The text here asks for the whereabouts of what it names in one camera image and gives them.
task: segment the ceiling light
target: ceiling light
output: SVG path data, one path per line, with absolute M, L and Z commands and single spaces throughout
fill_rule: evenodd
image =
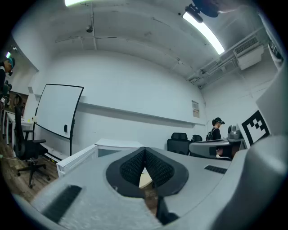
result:
M 184 13 L 182 16 L 186 21 L 191 23 L 197 30 L 199 30 L 204 37 L 213 45 L 214 49 L 217 51 L 218 54 L 222 54 L 224 52 L 224 48 L 213 34 L 213 32 L 205 25 L 205 23 L 198 23 L 189 13 Z
M 80 2 L 87 2 L 87 0 L 65 0 L 65 5 L 70 6 Z

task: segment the whiteboard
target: whiteboard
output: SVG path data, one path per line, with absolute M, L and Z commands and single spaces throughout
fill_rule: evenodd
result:
M 37 125 L 70 138 L 71 125 L 84 87 L 47 84 L 37 108 Z

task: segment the black cap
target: black cap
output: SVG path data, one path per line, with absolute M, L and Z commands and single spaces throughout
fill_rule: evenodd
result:
M 215 122 L 219 122 L 220 124 L 225 124 L 225 122 L 222 121 L 220 117 L 216 117 L 214 120 Z

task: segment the black office chair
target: black office chair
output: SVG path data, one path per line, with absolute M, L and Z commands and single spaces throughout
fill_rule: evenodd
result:
M 17 169 L 17 175 L 20 176 L 21 171 L 30 171 L 30 177 L 29 177 L 29 188 L 32 188 L 31 179 L 34 172 L 38 172 L 44 176 L 46 176 L 47 180 L 50 180 L 50 177 L 39 170 L 39 168 L 43 167 L 46 169 L 45 164 L 39 164 L 36 165 L 36 162 L 32 159 L 37 159 L 39 155 L 43 155 L 45 153 L 48 153 L 48 150 L 44 148 L 40 143 L 45 143 L 46 140 L 37 140 L 37 141 L 28 141 L 28 135 L 29 133 L 32 133 L 33 130 L 23 130 L 21 127 L 21 109 L 19 106 L 15 106 L 15 144 L 13 146 L 13 149 L 16 153 L 16 156 L 20 160 L 29 160 L 31 159 L 31 162 L 28 162 L 28 167 Z
M 171 139 L 167 140 L 167 150 L 188 156 L 190 143 L 186 133 L 173 133 Z
M 202 137 L 200 135 L 193 135 L 191 142 L 201 142 Z

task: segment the desk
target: desk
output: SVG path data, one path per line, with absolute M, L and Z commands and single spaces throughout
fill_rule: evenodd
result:
M 11 112 L 9 109 L 7 109 L 7 108 L 5 108 L 4 109 L 4 116 L 3 116 L 3 122 L 2 122 L 2 134 L 3 134 L 3 139 L 4 139 L 4 135 L 5 135 L 5 131 L 4 131 L 4 122 L 5 122 L 5 117 L 6 117 L 6 114 L 7 113 L 11 113 L 11 114 L 15 114 L 15 113 L 13 113 L 13 112 Z M 0 112 L 0 121 L 1 121 L 1 119 L 2 119 L 2 111 Z
M 149 175 L 149 173 L 148 172 L 143 172 L 142 174 L 141 174 L 141 177 L 140 177 L 140 183 L 139 183 L 139 188 L 144 188 L 144 187 L 146 187 L 148 184 L 150 184 L 152 182 L 152 179 L 151 179 L 151 177 L 150 177 L 150 175 Z
M 6 143 L 7 143 L 7 145 L 9 144 L 9 121 L 11 121 L 11 123 L 12 123 L 12 149 L 13 149 L 14 140 L 15 140 L 14 129 L 15 129 L 15 124 L 16 124 L 16 122 L 15 122 L 15 114 L 14 113 L 7 112 L 7 124 L 6 124 Z M 28 127 L 28 129 L 32 129 L 33 128 L 33 122 L 28 122 L 27 119 L 22 118 L 22 117 L 21 117 L 21 125 L 25 126 L 25 127 Z

